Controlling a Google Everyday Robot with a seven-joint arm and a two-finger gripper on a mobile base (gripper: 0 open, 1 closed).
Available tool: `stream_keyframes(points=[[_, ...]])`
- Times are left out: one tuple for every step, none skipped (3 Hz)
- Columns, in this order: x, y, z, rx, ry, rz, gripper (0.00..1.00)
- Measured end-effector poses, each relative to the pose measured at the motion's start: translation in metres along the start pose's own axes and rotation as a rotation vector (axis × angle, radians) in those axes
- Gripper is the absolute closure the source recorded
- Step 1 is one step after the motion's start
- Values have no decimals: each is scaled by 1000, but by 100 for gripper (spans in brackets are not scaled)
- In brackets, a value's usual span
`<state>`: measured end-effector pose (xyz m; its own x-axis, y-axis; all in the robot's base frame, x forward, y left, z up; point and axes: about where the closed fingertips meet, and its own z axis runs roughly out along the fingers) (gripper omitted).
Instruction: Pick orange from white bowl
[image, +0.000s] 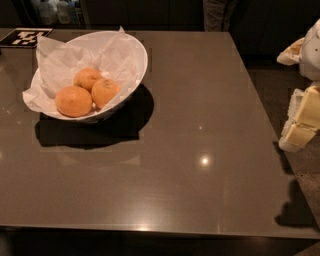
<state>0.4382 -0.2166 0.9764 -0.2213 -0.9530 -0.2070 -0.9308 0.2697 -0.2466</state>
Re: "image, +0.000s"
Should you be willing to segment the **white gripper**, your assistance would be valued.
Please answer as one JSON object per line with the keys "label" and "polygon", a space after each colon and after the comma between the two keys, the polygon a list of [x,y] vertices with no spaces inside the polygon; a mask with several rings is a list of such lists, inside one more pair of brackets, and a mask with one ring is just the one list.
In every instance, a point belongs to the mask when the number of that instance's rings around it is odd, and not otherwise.
{"label": "white gripper", "polygon": [[[300,74],[311,81],[320,80],[320,19],[304,38],[296,40],[282,51],[277,62],[283,65],[299,63]],[[303,149],[320,130],[320,86],[295,89],[291,95],[279,147],[287,152]]]}

